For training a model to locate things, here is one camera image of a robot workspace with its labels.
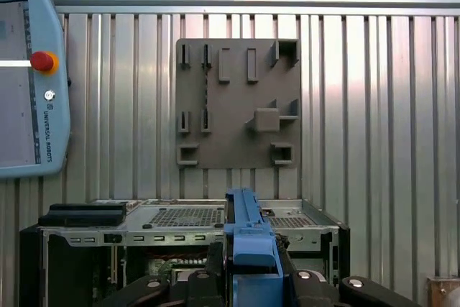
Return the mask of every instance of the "screw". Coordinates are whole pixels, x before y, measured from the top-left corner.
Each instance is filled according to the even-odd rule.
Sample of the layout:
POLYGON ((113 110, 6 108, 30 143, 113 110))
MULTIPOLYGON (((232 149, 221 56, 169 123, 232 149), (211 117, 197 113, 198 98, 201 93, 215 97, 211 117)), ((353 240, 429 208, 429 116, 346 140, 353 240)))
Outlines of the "screw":
POLYGON ((52 101, 55 96, 56 96, 56 93, 53 90, 48 90, 45 92, 45 95, 43 95, 46 101, 52 101))
POLYGON ((306 272, 306 271, 300 271, 300 272, 298 273, 298 276, 299 276, 300 278, 302 278, 303 280, 307 280, 308 278, 311 277, 311 275, 310 275, 308 272, 306 272))
POLYGON ((349 280, 348 283, 353 285, 355 288, 362 288, 362 282, 360 280, 349 280))
POLYGON ((150 282, 148 282, 147 284, 147 287, 149 288, 156 288, 157 286, 160 285, 160 282, 156 281, 156 280, 151 280, 150 282))

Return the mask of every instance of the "small button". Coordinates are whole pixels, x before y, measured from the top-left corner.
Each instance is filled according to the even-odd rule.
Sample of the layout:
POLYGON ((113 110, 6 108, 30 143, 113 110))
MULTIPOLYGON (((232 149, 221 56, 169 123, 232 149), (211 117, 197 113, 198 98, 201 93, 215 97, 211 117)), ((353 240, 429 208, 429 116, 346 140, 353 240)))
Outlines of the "small button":
POLYGON ((47 72, 55 65, 52 56, 46 52, 35 52, 30 56, 30 65, 34 70, 47 72))

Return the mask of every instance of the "metal enclosure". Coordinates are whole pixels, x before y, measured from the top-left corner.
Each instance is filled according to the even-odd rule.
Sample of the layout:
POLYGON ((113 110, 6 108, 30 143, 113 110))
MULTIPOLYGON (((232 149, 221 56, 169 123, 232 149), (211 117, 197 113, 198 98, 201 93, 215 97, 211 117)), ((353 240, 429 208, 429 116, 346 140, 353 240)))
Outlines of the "metal enclosure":
POLYGON ((351 272, 426 304, 456 275, 460 0, 54 0, 72 80, 64 171, 0 184, 0 305, 18 231, 51 203, 308 198, 351 228, 351 272), (301 169, 179 170, 175 43, 298 38, 301 169))

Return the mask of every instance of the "metal frame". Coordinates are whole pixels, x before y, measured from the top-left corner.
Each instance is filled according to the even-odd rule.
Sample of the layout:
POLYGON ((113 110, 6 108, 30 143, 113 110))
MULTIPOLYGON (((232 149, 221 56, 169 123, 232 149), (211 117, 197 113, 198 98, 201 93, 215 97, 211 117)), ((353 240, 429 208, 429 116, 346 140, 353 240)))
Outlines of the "metal frame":
POLYGON ((318 204, 351 228, 352 274, 369 276, 419 303, 426 303, 427 276, 458 274, 460 0, 54 1, 67 32, 74 134, 63 174, 0 184, 5 225, 0 229, 0 305, 13 306, 17 299, 15 234, 36 223, 51 203, 223 198, 221 187, 228 182, 230 187, 255 185, 260 199, 307 198, 318 204), (133 37, 136 28, 142 36, 133 37), (302 98, 309 100, 302 110, 301 172, 266 179, 265 172, 223 171, 211 180, 211 172, 180 175, 170 163, 175 141, 167 140, 175 112, 170 108, 172 42, 206 35, 300 39, 307 87, 302 98), (117 45, 118 51, 111 50, 117 45), (145 69, 137 70, 134 57, 145 69), (109 60, 113 66, 106 64, 109 60), (132 114, 133 101, 107 101, 110 83, 118 88, 117 100, 120 91, 132 92, 133 73, 139 77, 136 104, 145 111, 138 114, 139 124, 147 124, 152 118, 145 114, 157 111, 159 128, 149 123, 147 132, 163 138, 157 146, 157 137, 156 144, 150 137, 135 137, 142 152, 131 152, 133 161, 162 163, 148 174, 126 170, 123 154, 107 144, 110 136, 115 136, 114 147, 134 139, 125 130, 132 128, 132 119, 127 125, 110 122, 111 116, 132 114), (356 88, 348 88, 352 83, 356 88), (393 106, 398 107, 394 114, 393 106), (105 158, 109 153, 111 164, 105 158), (284 188, 299 177, 299 186, 284 188), (180 190, 192 179, 193 189, 180 190), (137 191, 131 191, 133 182, 137 191), (284 189, 277 191, 275 183, 284 189))
POLYGON ((62 14, 459 16, 460 0, 53 0, 62 14))

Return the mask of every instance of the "control box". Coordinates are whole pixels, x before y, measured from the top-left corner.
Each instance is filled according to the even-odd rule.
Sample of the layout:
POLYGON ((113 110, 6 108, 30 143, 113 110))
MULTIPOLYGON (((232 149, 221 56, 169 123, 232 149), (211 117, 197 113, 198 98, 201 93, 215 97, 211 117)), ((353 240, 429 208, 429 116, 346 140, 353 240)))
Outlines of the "control box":
POLYGON ((63 26, 51 0, 0 0, 0 178, 47 175, 70 135, 63 26))

